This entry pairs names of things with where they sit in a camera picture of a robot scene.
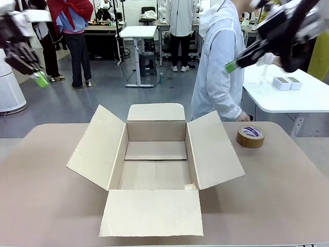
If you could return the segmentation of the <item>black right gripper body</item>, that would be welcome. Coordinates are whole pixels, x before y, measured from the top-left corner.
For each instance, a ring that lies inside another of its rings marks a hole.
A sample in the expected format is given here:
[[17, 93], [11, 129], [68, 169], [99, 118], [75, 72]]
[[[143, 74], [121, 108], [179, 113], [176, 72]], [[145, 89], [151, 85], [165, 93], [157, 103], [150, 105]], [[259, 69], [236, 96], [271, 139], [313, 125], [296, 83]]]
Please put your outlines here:
[[258, 40], [272, 41], [273, 54], [305, 54], [306, 41], [298, 32], [306, 18], [305, 5], [257, 5], [267, 13], [257, 27]]

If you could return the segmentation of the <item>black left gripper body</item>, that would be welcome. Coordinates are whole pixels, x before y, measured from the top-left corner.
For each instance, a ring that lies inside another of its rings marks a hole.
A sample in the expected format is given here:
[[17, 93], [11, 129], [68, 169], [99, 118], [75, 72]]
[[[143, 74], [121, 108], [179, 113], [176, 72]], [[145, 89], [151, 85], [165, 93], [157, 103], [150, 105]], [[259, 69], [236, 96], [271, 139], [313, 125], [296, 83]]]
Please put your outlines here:
[[1, 49], [19, 43], [29, 43], [27, 22], [22, 14], [5, 14], [1, 16]]

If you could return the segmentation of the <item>person's left gloved hand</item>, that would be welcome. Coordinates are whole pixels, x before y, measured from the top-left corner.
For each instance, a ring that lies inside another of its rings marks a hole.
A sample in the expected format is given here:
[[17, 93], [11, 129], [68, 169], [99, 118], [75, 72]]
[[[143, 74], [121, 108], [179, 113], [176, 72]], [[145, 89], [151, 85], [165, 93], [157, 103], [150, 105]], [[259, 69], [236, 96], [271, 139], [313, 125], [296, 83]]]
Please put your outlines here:
[[277, 67], [282, 67], [281, 60], [279, 56], [275, 56], [273, 53], [268, 52], [264, 56], [258, 59], [256, 62], [257, 66], [262, 65], [276, 65]]

